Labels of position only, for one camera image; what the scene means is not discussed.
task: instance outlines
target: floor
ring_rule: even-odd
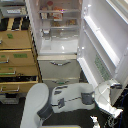
[[[25,98],[20,98],[18,105],[0,104],[0,128],[19,128],[24,108]],[[76,110],[74,112],[52,114],[44,122],[44,125],[79,125],[82,128],[93,128],[90,116],[97,116],[101,128],[103,128],[106,118],[96,109]]]

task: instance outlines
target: refrigerator shelf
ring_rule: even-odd
[[[38,13],[75,13],[80,12],[79,9],[63,9],[63,10],[39,10]]]
[[[64,17],[64,16],[63,16],[62,21],[65,20],[65,19],[67,19],[67,20],[75,19],[75,20],[76,20],[76,19],[79,19],[79,18],[77,18],[77,17]],[[51,21],[54,21],[54,17],[53,17],[53,16],[49,16],[47,19],[42,19],[42,20],[43,20],[43,21],[44,21],[44,20],[51,20]]]

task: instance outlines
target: cabinet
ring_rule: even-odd
[[[27,93],[40,81],[34,42],[30,28],[12,31],[14,18],[6,31],[0,31],[0,93]]]
[[[76,60],[94,88],[99,83],[114,78],[124,89],[128,83],[128,22],[123,11],[115,8],[116,5],[113,6],[110,2],[112,0],[51,1],[53,9],[49,10],[48,0],[26,0],[38,55],[52,58],[50,61],[57,61],[57,57],[53,59],[53,56],[77,55]],[[55,21],[56,14],[61,15],[61,21]],[[65,24],[72,19],[75,19],[75,24]],[[39,59],[40,67],[45,62],[47,59]],[[123,89],[112,91],[112,104]]]

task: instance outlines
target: refrigerator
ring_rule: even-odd
[[[112,104],[128,84],[127,0],[25,0],[38,56],[77,55],[94,89],[116,79]]]

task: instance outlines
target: door shelf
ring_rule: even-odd
[[[91,28],[91,30],[93,31],[94,35],[98,39],[99,43],[101,44],[101,46],[103,47],[103,49],[105,50],[111,61],[113,62],[113,64],[115,65],[115,67],[117,67],[120,59],[115,53],[115,51],[112,49],[112,47],[109,45],[104,35],[100,32],[100,28],[98,28],[95,25],[95,23],[93,22],[90,16],[85,16],[84,19]]]

